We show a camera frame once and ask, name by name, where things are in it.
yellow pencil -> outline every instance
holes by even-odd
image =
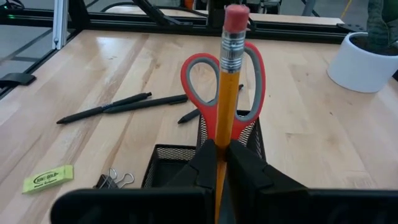
[[[244,38],[249,19],[249,8],[229,5],[226,9],[221,37],[220,82],[215,144],[217,146],[217,182],[215,223],[218,223],[226,173],[225,152],[231,141],[231,133],[238,97],[239,74],[244,52]]]

wooden tabletop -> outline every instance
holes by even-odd
[[[356,93],[326,74],[339,45],[250,40],[266,67],[260,115],[267,161],[308,187],[398,189],[398,84],[376,94]],[[198,119],[177,121],[194,109],[180,105],[105,114],[68,125],[66,116],[137,93],[153,98],[183,94],[180,67],[192,54],[220,54],[220,38],[84,30],[41,66],[37,81],[0,101],[0,220],[48,223],[54,200],[91,188],[109,167],[131,172],[140,187],[155,144],[194,146]],[[209,100],[215,76],[192,71],[197,92]],[[244,58],[239,109],[250,107],[253,67]],[[73,164],[75,179],[34,195],[22,182]]]

mesh pencil holder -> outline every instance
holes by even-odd
[[[250,111],[238,110],[237,114],[239,116],[245,116]],[[199,129],[198,129],[198,139],[197,148],[207,140],[207,131],[205,119],[202,115],[199,117]],[[262,133],[260,127],[259,118],[255,122],[247,126],[241,133],[239,137],[239,142],[246,146],[250,151],[256,153],[261,159],[266,159],[266,152],[264,150],[264,143],[262,141]]]
[[[238,115],[244,116],[248,111],[237,111]],[[178,146],[178,145],[155,145],[152,157],[150,158],[146,170],[142,188],[162,187],[175,174],[177,174],[196,153],[196,149],[206,141],[206,124],[202,115],[199,119],[197,146]],[[257,119],[251,123],[242,133],[239,141],[250,151],[254,152],[261,159],[266,159],[260,121]]]

white flower pot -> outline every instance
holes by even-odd
[[[349,90],[374,93],[383,88],[398,70],[398,56],[367,52],[349,40],[365,32],[348,34],[336,57],[329,64],[328,75],[337,84]]]

eraser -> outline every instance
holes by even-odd
[[[32,194],[73,180],[73,166],[65,165],[24,180],[23,194]]]
[[[230,33],[246,30],[250,9],[247,6],[232,4],[225,9],[224,29]]]

